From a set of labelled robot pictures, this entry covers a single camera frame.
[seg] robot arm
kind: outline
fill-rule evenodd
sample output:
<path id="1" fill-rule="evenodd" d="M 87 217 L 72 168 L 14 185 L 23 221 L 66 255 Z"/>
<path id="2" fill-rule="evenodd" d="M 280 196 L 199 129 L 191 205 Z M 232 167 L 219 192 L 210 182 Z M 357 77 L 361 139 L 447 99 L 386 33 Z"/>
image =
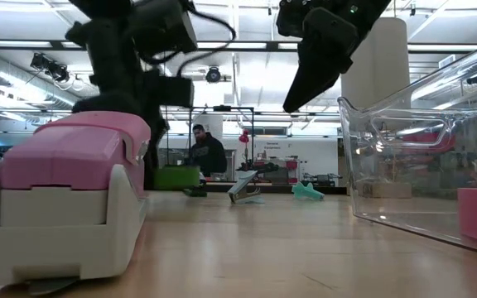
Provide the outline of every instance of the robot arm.
<path id="1" fill-rule="evenodd" d="M 281 0 L 277 29 L 302 38 L 299 68 L 283 105 L 288 113 L 332 87 L 391 0 Z"/>

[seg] ceiling pipe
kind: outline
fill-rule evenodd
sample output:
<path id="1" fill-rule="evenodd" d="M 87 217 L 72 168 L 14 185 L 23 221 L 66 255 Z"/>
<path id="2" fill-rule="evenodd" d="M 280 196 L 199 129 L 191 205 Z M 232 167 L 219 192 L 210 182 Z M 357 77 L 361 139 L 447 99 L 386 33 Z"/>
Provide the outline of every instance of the ceiling pipe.
<path id="1" fill-rule="evenodd" d="M 237 4 L 237 0 L 229 0 L 229 23 L 231 27 L 236 31 L 237 40 L 239 39 L 239 5 Z M 232 52 L 231 53 L 231 65 L 233 68 L 233 78 L 231 81 L 232 84 L 232 92 L 233 92 L 233 99 L 234 105 L 237 107 L 242 106 L 242 99 L 241 99 L 241 90 L 239 86 L 239 75 L 240 75 L 240 63 L 239 63 L 239 54 Z"/>
<path id="2" fill-rule="evenodd" d="M 443 12 L 445 12 L 446 7 L 448 6 L 448 3 L 450 0 L 445 0 L 437 10 L 432 13 L 415 31 L 408 37 L 408 41 L 413 39 L 417 34 L 419 34 L 424 28 L 426 28 L 428 25 L 430 25 L 433 21 L 435 21 Z"/>
<path id="3" fill-rule="evenodd" d="M 43 4 L 44 6 L 48 7 L 49 9 L 51 9 L 51 11 L 55 14 L 56 17 L 58 17 L 64 24 L 66 24 L 69 28 L 71 28 L 73 26 L 73 22 L 71 22 L 70 20 L 67 19 L 67 17 L 65 17 L 64 15 L 61 14 L 61 12 L 55 10 L 55 6 L 50 3 L 49 1 L 47 0 L 40 0 L 41 4 Z"/>
<path id="4" fill-rule="evenodd" d="M 64 103 L 67 108 L 72 107 L 79 100 L 79 98 L 73 94 L 60 90 L 54 86 L 52 82 L 47 82 L 38 78 L 34 74 L 29 74 L 25 70 L 22 70 L 1 58 L 0 80 L 7 81 L 16 88 L 21 88 L 25 85 L 31 86 L 37 93 L 45 95 L 45 100 L 54 99 L 60 101 L 61 103 Z"/>

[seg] gray object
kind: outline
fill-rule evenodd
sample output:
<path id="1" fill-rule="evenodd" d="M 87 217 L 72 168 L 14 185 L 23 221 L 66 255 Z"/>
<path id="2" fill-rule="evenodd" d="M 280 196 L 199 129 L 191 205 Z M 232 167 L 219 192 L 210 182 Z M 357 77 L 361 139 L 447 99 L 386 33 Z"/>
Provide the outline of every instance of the gray object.
<path id="1" fill-rule="evenodd" d="M 246 171 L 237 179 L 237 183 L 228 190 L 229 198 L 233 204 L 241 204 L 243 199 L 248 199 L 261 194 L 257 188 L 253 193 L 248 193 L 248 183 L 255 178 L 257 171 Z"/>

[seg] desk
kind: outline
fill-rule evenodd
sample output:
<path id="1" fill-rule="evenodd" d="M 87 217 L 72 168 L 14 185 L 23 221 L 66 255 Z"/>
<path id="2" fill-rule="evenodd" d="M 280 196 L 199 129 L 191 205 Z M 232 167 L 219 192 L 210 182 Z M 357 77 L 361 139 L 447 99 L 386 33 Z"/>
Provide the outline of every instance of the desk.
<path id="1" fill-rule="evenodd" d="M 151 193 L 127 272 L 57 297 L 477 297 L 475 252 L 357 219 L 346 196 L 263 198 Z M 0 288 L 10 297 L 27 296 Z"/>

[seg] clear plastic bin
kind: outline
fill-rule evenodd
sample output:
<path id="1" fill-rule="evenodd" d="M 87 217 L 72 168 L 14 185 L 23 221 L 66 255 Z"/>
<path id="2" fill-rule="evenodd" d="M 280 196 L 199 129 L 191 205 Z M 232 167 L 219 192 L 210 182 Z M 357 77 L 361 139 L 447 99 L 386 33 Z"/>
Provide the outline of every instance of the clear plastic bin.
<path id="1" fill-rule="evenodd" d="M 354 214 L 477 250 L 477 51 L 372 108 L 349 101 Z"/>

